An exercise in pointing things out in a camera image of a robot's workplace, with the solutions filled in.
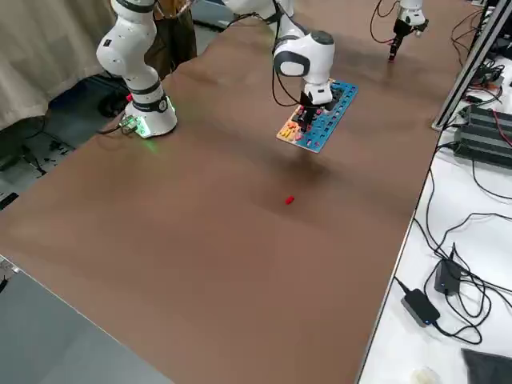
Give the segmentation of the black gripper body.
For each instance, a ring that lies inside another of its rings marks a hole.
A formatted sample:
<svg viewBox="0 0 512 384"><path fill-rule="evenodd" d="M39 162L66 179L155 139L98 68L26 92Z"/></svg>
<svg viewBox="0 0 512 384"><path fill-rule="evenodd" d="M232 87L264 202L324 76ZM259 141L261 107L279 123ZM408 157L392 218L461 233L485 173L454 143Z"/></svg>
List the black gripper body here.
<svg viewBox="0 0 512 384"><path fill-rule="evenodd" d="M329 113L332 111L332 102L315 105L310 100L310 97L308 95L306 95L306 93L303 91L301 92L301 95L300 95L299 104L300 104L301 114L304 114L304 115L307 114L307 115L315 116L318 114L318 111L320 111L321 114Z"/></svg>
<svg viewBox="0 0 512 384"><path fill-rule="evenodd" d="M396 39L403 39L405 36L411 33L413 27L408 23L400 18L397 18L395 20L394 24L394 33Z"/></svg>

